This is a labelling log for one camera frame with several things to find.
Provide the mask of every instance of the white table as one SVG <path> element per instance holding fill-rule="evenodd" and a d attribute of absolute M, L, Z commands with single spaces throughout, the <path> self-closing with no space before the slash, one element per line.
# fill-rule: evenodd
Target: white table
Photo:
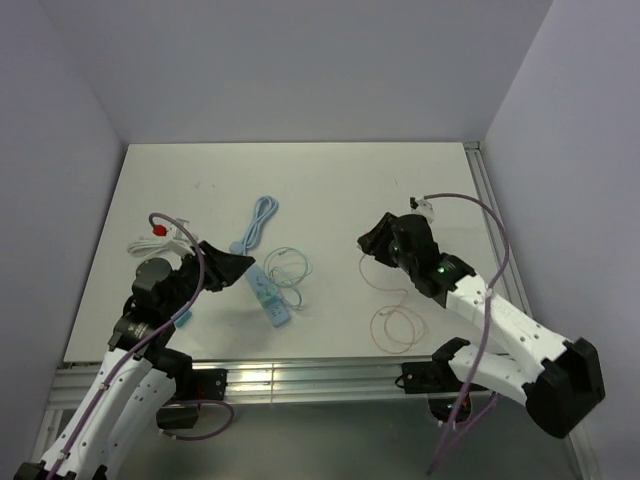
<path fill-rule="evenodd" d="M 315 267 L 301 288 L 305 308 L 293 312 L 288 325 L 274 329 L 241 279 L 223 292 L 204 292 L 193 318 L 169 346 L 200 360 L 386 356 L 370 338 L 369 321 L 379 307 L 398 302 L 401 295 L 365 284 L 358 273 L 356 239 L 385 212 L 408 213 L 410 196 L 438 192 L 476 195 L 461 144 L 132 145 L 64 359 L 102 359 L 140 262 L 126 246 L 150 234 L 150 212 L 188 219 L 200 239 L 227 249 L 242 237 L 256 199 L 264 194 L 276 197 L 280 209 L 251 254 L 261 263 L 279 246 L 304 251 Z M 432 227 L 441 250 L 460 256 L 488 279 L 496 261 L 480 209 L 457 199 L 436 200 L 434 207 Z M 177 257 L 166 258 L 178 264 Z M 399 269 L 370 259 L 364 268 L 379 286 L 412 289 Z M 425 338 L 407 355 L 430 355 L 454 336 L 480 338 L 477 329 L 415 290 L 406 305 L 428 325 Z M 407 335 L 401 317 L 390 325 L 398 337 Z M 490 350 L 501 351 L 495 345 Z"/>

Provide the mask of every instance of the metal frame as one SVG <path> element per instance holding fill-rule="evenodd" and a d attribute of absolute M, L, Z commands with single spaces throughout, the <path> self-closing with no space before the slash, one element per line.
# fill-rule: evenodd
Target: metal frame
<path fill-rule="evenodd" d="M 480 153 L 480 143 L 464 145 L 478 198 L 500 213 L 489 184 Z M 500 232 L 485 214 L 485 221 L 496 258 L 504 253 Z M 522 280 L 513 258 L 504 274 L 507 298 L 531 315 Z M 407 398 L 393 380 L 400 374 L 400 364 L 429 360 L 430 357 L 385 357 L 327 360 L 269 360 L 264 362 L 194 362 L 194 369 L 225 368 L 229 371 L 225 400 L 233 404 L 304 403 L 365 401 Z M 98 371 L 98 364 L 67 364 L 56 372 L 40 433 L 33 452 L 38 460 L 55 440 L 65 410 L 73 410 L 87 393 Z M 430 395 L 431 398 L 451 394 Z M 486 395 L 485 392 L 475 395 Z M 584 426 L 569 434 L 565 445 L 583 480 L 602 480 L 597 461 Z"/>

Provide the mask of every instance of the gray wall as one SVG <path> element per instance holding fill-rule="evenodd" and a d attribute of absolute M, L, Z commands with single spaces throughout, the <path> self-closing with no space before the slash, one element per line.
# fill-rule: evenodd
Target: gray wall
<path fill-rule="evenodd" d="M 28 460 L 122 158 L 35 0 L 0 2 L 0 478 Z"/>
<path fill-rule="evenodd" d="M 41 0 L 130 143 L 484 138 L 551 0 Z"/>
<path fill-rule="evenodd" d="M 587 425 L 606 478 L 640 472 L 640 2 L 556 0 L 486 139 L 535 313 L 600 350 Z"/>

